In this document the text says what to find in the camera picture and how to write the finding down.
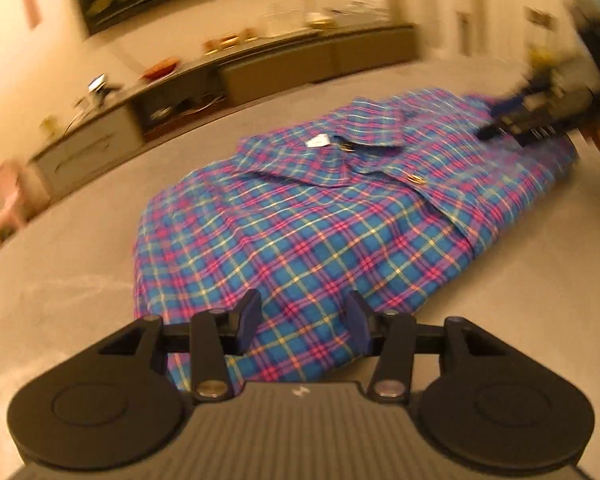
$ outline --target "cabinet door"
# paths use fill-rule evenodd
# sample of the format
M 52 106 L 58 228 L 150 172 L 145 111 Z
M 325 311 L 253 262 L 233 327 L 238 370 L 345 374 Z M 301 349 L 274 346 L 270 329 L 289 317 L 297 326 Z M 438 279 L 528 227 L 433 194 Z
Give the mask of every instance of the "cabinet door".
M 335 76 L 332 52 L 326 43 L 312 43 L 261 54 L 221 67 L 233 106 L 255 101 Z
M 388 27 L 333 40 L 338 76 L 418 59 L 413 27 Z
M 109 170 L 143 143 L 133 115 L 122 107 L 59 141 L 37 165 L 58 198 Z

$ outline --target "plaid shirt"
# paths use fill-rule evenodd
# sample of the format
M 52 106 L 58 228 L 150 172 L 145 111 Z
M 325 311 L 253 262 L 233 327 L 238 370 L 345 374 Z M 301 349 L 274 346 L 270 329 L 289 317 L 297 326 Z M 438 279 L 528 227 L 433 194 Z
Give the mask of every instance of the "plaid shirt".
M 246 380 L 316 380 L 355 357 L 341 301 L 415 312 L 546 192 L 576 155 L 566 137 L 481 144 L 488 101 L 440 89 L 357 99 L 317 121 L 245 139 L 230 160 L 151 200 L 136 245 L 136 316 L 186 322 L 248 288 L 264 321 Z M 308 148 L 317 134 L 330 144 Z M 169 357 L 189 388 L 187 355 Z

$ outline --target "pink chair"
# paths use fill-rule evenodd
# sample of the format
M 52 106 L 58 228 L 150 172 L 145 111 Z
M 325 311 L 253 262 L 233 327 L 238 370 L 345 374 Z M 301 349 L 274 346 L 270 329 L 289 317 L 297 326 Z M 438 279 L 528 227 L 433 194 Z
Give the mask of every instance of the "pink chair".
M 21 170 L 21 165 L 15 160 L 7 160 L 0 165 L 0 203 L 3 204 L 0 209 L 0 230 L 19 230 L 27 226 L 24 215 L 26 197 L 20 182 Z

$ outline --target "shirt collar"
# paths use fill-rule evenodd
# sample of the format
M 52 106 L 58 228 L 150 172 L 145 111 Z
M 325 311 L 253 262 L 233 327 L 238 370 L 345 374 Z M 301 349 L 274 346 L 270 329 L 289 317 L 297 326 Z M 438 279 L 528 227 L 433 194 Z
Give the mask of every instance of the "shirt collar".
M 355 99 L 350 105 L 309 123 L 243 140 L 234 156 L 237 173 L 269 174 L 323 187 L 346 186 L 354 150 L 406 145 L 403 113 L 389 102 Z M 306 142 L 326 134 L 330 144 L 308 148 Z

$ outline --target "metal bolt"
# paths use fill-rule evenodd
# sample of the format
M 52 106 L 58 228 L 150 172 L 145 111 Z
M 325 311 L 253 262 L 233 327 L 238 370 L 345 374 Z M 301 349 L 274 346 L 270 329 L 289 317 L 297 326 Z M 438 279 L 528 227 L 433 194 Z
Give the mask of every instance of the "metal bolt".
M 394 381 L 390 379 L 378 381 L 374 385 L 374 391 L 376 394 L 387 399 L 395 399 L 396 397 L 400 397 L 406 391 L 406 389 L 407 387 L 400 381 Z
M 224 381 L 209 379 L 196 385 L 196 393 L 205 399 L 217 399 L 227 393 L 229 387 Z

